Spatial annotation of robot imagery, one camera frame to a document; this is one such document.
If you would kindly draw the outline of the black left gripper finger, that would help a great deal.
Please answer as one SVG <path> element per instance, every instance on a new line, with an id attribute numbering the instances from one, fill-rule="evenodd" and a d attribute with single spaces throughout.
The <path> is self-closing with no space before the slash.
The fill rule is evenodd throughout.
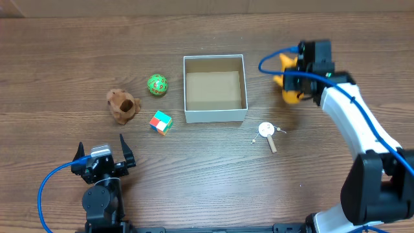
<path id="1" fill-rule="evenodd" d="M 83 147 L 83 143 L 79 142 L 77 152 L 73 158 L 73 162 L 82 159 L 84 156 L 85 156 L 85 150 Z"/>
<path id="2" fill-rule="evenodd" d="M 135 158 L 134 158 L 133 152 L 130 149 L 130 147 L 126 144 L 122 134 L 120 134 L 120 143 L 121 143 L 122 152 L 123 152 L 126 163 L 134 164 Z"/>

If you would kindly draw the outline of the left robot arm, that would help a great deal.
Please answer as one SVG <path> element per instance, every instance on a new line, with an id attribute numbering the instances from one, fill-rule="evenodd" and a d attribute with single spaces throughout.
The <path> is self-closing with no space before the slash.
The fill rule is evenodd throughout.
<path id="1" fill-rule="evenodd" d="M 125 210 L 120 178 L 129 174 L 128 169 L 135 167 L 132 150 L 120 136 L 120 144 L 125 160 L 115 162 L 109 145 L 104 144 L 91 149 L 86 156 L 80 143 L 71 165 L 71 172 L 79 175 L 91 187 L 82 197 L 82 207 L 86 211 L 86 232 L 135 231 L 130 221 L 124 221 Z"/>

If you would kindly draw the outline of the brown plush capybara toy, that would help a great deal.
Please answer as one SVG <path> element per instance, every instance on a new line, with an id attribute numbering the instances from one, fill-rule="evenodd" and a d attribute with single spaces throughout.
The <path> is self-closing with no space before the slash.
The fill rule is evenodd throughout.
<path id="1" fill-rule="evenodd" d="M 125 125 L 135 114 L 140 112 L 141 99 L 134 98 L 125 89 L 109 90 L 106 99 L 111 114 L 121 125 Z"/>

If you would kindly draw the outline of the colourful two-by-two puzzle cube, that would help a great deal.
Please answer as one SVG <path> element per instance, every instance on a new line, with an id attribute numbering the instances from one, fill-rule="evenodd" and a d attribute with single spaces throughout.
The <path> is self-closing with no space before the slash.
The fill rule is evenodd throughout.
<path id="1" fill-rule="evenodd" d="M 150 120 L 149 125 L 161 135 L 166 135 L 173 125 L 173 120 L 165 113 L 157 111 Z"/>

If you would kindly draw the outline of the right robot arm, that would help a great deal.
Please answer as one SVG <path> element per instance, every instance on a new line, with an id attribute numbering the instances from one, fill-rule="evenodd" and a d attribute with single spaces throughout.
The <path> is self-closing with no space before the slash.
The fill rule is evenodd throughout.
<path id="1" fill-rule="evenodd" d="M 405 150 L 379 124 L 359 87 L 346 71 L 336 71 L 330 41 L 302 41 L 279 55 L 284 101 L 312 99 L 336 124 L 353 165 L 340 203 L 311 214 L 306 232 L 358 232 L 381 223 L 413 217 L 413 150 Z"/>

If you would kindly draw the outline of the yellow rubber toy animal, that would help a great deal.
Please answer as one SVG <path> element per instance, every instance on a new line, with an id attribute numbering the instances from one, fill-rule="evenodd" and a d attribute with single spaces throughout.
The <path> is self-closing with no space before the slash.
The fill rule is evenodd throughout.
<path id="1" fill-rule="evenodd" d="M 280 54 L 281 72 L 294 68 L 297 64 L 297 58 L 289 58 L 285 54 Z M 299 91 L 285 91 L 283 88 L 283 75 L 274 75 L 273 80 L 282 88 L 282 98 L 287 104 L 298 104 L 303 99 L 304 94 Z"/>

